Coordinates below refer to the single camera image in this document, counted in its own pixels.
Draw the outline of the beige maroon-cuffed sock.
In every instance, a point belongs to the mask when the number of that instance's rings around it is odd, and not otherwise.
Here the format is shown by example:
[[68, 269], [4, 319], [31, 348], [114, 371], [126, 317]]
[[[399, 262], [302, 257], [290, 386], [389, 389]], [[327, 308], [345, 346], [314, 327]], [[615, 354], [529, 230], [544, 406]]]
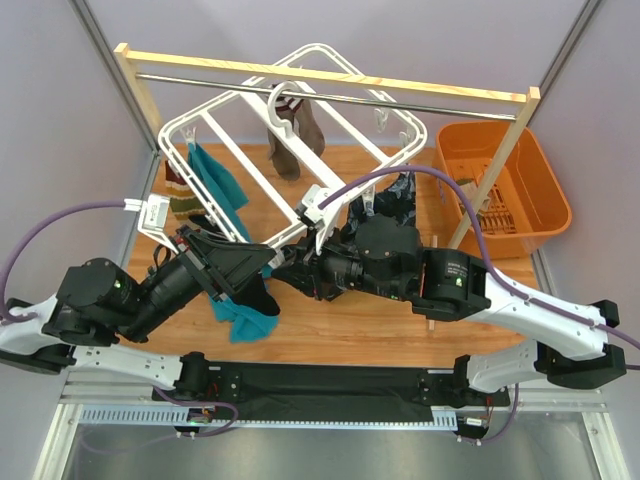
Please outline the beige maroon-cuffed sock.
[[[275, 111], [278, 117], [287, 121], [291, 127], [295, 125], [295, 113], [300, 106], [300, 100], [292, 97], [278, 97]], [[300, 177], [300, 167], [297, 158], [270, 131], [267, 131], [269, 141], [268, 158], [280, 178], [286, 181], [296, 181]]]
[[317, 156], [321, 156], [325, 150], [325, 137], [313, 114], [311, 102], [306, 99], [289, 98], [288, 107], [300, 139]]

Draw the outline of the white plastic clip hanger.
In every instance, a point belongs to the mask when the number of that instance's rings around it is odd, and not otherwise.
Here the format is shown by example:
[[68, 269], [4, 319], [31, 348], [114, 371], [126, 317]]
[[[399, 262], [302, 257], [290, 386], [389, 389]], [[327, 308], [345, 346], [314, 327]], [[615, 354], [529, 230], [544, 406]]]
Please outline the white plastic clip hanger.
[[[149, 52], [132, 52], [129, 57], [137, 62], [249, 74], [249, 79], [240, 85], [222, 85], [220, 95], [169, 121], [158, 134], [160, 147], [174, 171], [185, 180], [200, 200], [206, 210], [207, 218], [214, 222], [230, 241], [245, 242], [247, 240], [238, 232], [171, 141], [175, 132], [181, 132], [187, 143], [194, 143], [195, 131], [191, 125], [197, 120], [202, 120], [209, 126], [288, 219], [288, 226], [269, 238], [267, 245], [279, 249], [286, 242], [302, 234], [306, 227], [294, 209], [214, 119], [213, 112], [235, 98], [242, 98], [265, 124], [267, 130], [270, 130], [297, 158], [298, 162], [311, 172], [318, 181], [317, 185], [329, 188], [331, 193], [344, 187], [344, 181], [322, 160], [321, 156], [317, 156], [306, 146], [294, 126], [291, 127], [287, 121], [278, 117], [275, 111], [275, 102], [278, 97], [306, 99], [317, 103], [377, 161], [379, 169], [408, 164], [424, 149], [428, 140], [427, 128], [415, 116], [414, 108], [401, 105], [387, 92], [394, 86], [403, 88], [404, 83], [394, 80], [372, 80], [337, 50], [326, 44], [305, 45], [271, 65]], [[378, 110], [392, 111], [406, 128], [401, 134], [401, 149], [392, 156], [384, 154], [335, 109], [334, 106], [337, 103], [362, 104], [373, 106]], [[374, 176], [338, 199], [348, 203], [357, 197], [370, 200], [379, 179], [378, 176]]]

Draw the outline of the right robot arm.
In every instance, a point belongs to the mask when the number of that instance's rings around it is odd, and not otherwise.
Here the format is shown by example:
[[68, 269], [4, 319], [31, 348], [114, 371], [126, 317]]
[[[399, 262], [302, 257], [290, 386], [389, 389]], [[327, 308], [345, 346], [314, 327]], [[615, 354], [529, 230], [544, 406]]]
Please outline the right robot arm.
[[496, 325], [523, 336], [502, 351], [463, 355], [455, 384], [482, 393], [532, 380], [575, 390], [597, 389], [627, 372], [624, 351], [610, 344], [611, 302], [579, 305], [537, 292], [458, 250], [423, 246], [418, 230], [375, 215], [347, 243], [311, 238], [283, 249], [273, 278], [316, 300], [347, 290], [407, 302], [429, 320]]

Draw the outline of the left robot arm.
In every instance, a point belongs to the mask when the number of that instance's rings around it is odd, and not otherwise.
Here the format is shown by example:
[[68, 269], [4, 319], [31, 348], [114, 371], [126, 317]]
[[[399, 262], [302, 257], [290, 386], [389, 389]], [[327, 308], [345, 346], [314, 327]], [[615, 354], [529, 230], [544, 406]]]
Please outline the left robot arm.
[[215, 397], [210, 363], [201, 352], [152, 355], [120, 341], [149, 335], [201, 293], [215, 300], [246, 290], [276, 255], [266, 244], [229, 242], [183, 226], [137, 282], [107, 258], [67, 270], [58, 291], [29, 305], [12, 299], [14, 316], [27, 320], [1, 329], [1, 362], [57, 375], [65, 369], [118, 372], [147, 380], [184, 401]]

